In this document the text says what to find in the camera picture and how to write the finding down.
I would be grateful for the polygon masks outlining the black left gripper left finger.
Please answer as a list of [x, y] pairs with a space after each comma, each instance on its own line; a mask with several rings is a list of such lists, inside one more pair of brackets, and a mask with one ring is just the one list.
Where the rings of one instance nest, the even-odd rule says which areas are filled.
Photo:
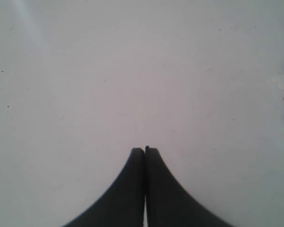
[[145, 153], [133, 148], [105, 193], [66, 227], [142, 227], [145, 205]]

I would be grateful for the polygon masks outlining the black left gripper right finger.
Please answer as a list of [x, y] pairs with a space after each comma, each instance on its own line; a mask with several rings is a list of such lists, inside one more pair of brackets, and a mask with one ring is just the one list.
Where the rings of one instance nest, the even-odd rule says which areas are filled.
[[146, 210], [150, 227], [229, 227], [178, 183], [158, 149], [145, 148]]

